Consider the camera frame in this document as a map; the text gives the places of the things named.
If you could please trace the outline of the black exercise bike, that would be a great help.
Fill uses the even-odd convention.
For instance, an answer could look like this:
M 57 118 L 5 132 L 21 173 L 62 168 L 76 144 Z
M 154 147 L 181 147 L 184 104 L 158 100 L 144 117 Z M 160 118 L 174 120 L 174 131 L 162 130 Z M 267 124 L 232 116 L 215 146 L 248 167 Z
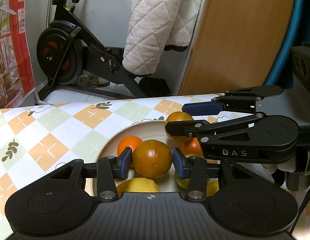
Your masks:
M 41 33 L 36 45 L 39 66 L 47 77 L 47 84 L 39 91 L 45 99 L 59 85 L 116 99 L 157 98 L 170 94 L 164 79 L 142 77 L 128 72 L 122 65 L 123 48 L 106 47 L 75 15 L 80 0 L 50 0 L 56 6 L 54 19 Z M 77 85 L 76 79 L 84 72 L 94 74 L 117 85 L 123 85 L 130 95 Z

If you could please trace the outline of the wooden board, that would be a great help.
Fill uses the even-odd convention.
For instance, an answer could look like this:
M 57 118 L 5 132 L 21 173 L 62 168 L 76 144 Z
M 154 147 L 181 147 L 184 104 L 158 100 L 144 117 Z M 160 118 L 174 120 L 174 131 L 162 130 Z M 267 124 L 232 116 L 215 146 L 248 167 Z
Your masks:
M 206 0 L 179 89 L 210 94 L 264 83 L 295 0 Z

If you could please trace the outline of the dark orange fruit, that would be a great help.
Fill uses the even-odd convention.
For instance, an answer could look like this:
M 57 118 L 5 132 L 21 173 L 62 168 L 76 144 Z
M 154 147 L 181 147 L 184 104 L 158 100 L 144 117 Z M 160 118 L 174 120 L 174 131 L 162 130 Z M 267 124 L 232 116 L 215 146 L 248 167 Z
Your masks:
M 169 172 L 172 166 L 170 148 L 158 140 L 143 141 L 133 152 L 133 168 L 142 177 L 156 179 Z

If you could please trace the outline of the checkered floral tablecloth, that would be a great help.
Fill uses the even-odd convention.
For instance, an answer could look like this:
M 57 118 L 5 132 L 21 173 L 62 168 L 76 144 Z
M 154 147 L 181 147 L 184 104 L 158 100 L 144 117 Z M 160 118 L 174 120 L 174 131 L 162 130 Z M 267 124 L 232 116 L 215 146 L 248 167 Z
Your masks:
M 12 234 L 4 208 L 17 190 L 73 159 L 94 162 L 107 141 L 131 125 L 164 120 L 186 103 L 212 98 L 65 97 L 46 105 L 0 109 L 0 239 Z

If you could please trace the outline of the beige round plate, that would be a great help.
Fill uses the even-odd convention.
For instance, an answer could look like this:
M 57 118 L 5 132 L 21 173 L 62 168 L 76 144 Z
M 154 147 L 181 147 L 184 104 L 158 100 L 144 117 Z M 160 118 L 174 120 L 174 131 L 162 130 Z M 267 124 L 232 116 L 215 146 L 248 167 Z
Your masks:
M 165 133 L 164 121 L 139 122 L 115 134 L 94 164 L 92 191 L 98 200 L 113 202 L 125 192 L 178 192 L 188 188 L 194 162 Z

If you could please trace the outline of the red printed backdrop cloth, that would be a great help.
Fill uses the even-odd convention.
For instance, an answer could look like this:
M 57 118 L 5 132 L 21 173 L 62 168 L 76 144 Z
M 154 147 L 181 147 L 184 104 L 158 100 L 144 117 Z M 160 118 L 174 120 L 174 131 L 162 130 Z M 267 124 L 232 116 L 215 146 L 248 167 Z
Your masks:
M 0 0 L 0 108 L 19 106 L 34 89 L 25 0 Z

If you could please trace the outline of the large yellow lemon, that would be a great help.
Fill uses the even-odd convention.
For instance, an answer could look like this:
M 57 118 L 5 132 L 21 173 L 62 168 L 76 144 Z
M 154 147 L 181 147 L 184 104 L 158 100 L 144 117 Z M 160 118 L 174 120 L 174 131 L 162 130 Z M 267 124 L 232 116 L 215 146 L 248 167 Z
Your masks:
M 148 178 L 132 178 L 120 183 L 117 187 L 117 193 L 119 197 L 125 192 L 135 193 L 157 193 L 160 192 L 158 185 L 151 179 Z

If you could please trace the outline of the teal curtain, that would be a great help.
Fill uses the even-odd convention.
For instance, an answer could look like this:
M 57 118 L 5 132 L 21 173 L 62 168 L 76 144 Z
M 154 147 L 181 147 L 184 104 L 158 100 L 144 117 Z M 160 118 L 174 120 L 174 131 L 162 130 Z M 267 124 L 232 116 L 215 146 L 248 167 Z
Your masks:
M 284 40 L 264 85 L 291 88 L 294 84 L 290 48 L 310 42 L 310 0 L 294 0 Z

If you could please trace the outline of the white quilted jacket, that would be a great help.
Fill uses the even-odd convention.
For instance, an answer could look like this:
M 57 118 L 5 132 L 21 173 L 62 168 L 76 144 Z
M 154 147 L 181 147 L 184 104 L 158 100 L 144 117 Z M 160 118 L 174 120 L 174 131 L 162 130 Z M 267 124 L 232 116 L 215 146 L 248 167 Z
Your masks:
M 137 76 L 156 72 L 163 51 L 185 51 L 205 0 L 131 0 L 123 67 Z

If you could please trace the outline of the bright orange mandarin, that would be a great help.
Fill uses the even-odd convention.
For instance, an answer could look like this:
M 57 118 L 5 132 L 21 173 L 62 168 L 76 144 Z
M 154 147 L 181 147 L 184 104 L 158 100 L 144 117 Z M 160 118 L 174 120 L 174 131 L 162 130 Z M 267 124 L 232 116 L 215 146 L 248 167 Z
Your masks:
M 192 138 L 187 142 L 181 143 L 179 148 L 184 155 L 196 154 L 203 156 L 203 152 L 197 138 Z

